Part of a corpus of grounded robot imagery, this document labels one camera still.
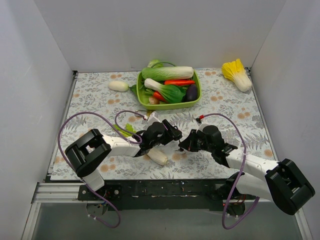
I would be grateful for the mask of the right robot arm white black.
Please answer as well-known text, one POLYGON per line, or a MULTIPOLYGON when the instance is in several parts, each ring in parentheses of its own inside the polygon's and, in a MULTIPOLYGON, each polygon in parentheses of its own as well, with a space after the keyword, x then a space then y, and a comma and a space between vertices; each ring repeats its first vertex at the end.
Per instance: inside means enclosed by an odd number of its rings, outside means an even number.
POLYGON ((272 201, 281 211, 294 215, 314 195, 315 189, 290 159, 268 160, 228 144, 214 125, 203 123, 192 129, 179 147, 189 151, 206 151, 220 165, 242 170, 238 181, 226 186, 227 195, 237 199, 252 195, 272 201))

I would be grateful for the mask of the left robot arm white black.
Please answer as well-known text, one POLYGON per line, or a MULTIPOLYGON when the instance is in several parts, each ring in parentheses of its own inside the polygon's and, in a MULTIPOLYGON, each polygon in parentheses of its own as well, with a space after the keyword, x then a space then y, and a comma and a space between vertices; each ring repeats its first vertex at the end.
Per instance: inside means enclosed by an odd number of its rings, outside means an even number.
POLYGON ((65 154, 76 175, 89 186, 89 194, 95 200, 106 196, 105 181, 98 166, 106 157, 129 156, 133 158, 153 153, 158 145, 166 145, 182 138, 182 132, 166 119, 155 121, 146 130, 138 131, 128 140, 103 135, 92 129, 65 150, 65 154))

